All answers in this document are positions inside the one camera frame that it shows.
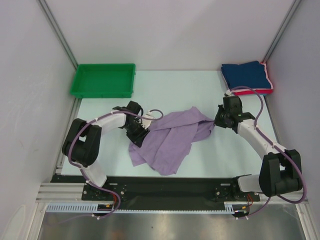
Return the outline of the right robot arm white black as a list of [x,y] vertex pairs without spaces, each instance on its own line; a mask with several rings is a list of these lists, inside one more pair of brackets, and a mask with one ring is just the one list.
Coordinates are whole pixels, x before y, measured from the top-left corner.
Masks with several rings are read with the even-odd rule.
[[230,188],[230,194],[235,200],[242,201],[249,192],[273,197],[304,188],[298,151],[288,150],[267,137],[258,127],[257,118],[249,112],[243,112],[242,101],[238,96],[223,97],[214,124],[232,129],[250,144],[262,160],[259,174],[240,176],[237,178],[238,183]]

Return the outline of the purple t shirt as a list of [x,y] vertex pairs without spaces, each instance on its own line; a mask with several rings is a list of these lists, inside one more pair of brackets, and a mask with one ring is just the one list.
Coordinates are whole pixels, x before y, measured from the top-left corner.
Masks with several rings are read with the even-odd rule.
[[150,132],[138,147],[131,143],[129,156],[134,167],[148,164],[162,176],[176,174],[184,158],[190,153],[192,143],[207,139],[214,120],[195,106],[188,110],[171,112],[154,121]]

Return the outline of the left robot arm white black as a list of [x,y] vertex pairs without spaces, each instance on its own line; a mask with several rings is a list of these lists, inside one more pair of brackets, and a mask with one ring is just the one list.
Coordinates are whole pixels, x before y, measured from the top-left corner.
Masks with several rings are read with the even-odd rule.
[[105,184],[107,176],[97,160],[102,135],[114,129],[124,129],[128,139],[141,147],[154,120],[150,112],[144,114],[143,108],[134,101],[124,107],[116,106],[109,113],[91,121],[76,118],[64,140],[62,153],[71,165],[81,171],[86,182],[94,185],[93,194],[105,200],[110,196],[111,188]]

